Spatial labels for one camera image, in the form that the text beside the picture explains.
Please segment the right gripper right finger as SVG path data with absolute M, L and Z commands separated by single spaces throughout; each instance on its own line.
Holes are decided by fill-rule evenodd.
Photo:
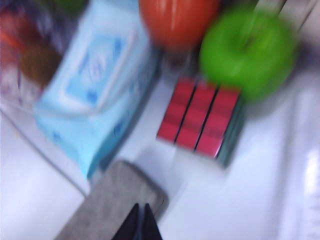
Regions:
M 146 203 L 144 207 L 144 239 L 162 240 L 157 222 L 148 203 Z

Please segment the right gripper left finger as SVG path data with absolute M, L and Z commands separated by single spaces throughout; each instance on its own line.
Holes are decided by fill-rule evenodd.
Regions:
M 139 210 L 139 204 L 136 203 L 121 225 L 121 229 L 119 230 L 120 240 L 132 240 L 134 238 L 137 231 Z

